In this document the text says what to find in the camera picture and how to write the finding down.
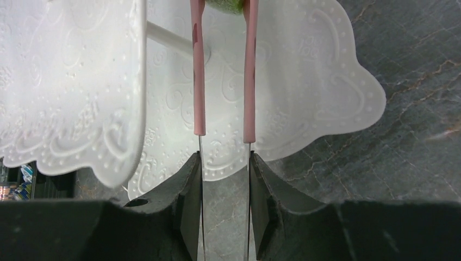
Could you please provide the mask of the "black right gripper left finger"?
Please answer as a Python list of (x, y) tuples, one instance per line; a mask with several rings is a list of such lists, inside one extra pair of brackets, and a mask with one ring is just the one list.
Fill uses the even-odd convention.
[(124, 206), (111, 201), (1, 203), (1, 260), (196, 260), (201, 155)]

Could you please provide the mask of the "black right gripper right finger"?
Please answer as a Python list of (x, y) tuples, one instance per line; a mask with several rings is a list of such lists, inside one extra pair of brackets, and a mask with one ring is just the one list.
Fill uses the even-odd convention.
[(320, 202), (248, 162), (258, 260), (460, 260), (460, 204)]

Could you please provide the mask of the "pink-handled metal tongs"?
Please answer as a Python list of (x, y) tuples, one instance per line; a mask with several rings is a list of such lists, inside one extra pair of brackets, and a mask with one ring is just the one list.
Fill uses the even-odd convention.
[[(248, 145), (247, 176), (251, 181), (251, 144), (256, 141), (256, 46), (258, 0), (240, 1), (246, 21), (246, 47), (244, 71), (244, 131), (243, 143)], [(204, 48), (202, 35), (202, 15), (205, 1), (190, 1), (192, 25), (192, 55), (194, 73), (194, 134), (198, 136), (200, 157), (203, 157), (202, 136), (205, 131), (205, 76), (204, 76)]]

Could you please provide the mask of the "green swirl roll cake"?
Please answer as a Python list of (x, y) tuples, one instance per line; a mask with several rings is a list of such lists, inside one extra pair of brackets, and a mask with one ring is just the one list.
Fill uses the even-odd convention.
[(243, 12), (245, 0), (205, 0), (205, 3), (225, 14), (240, 15)]

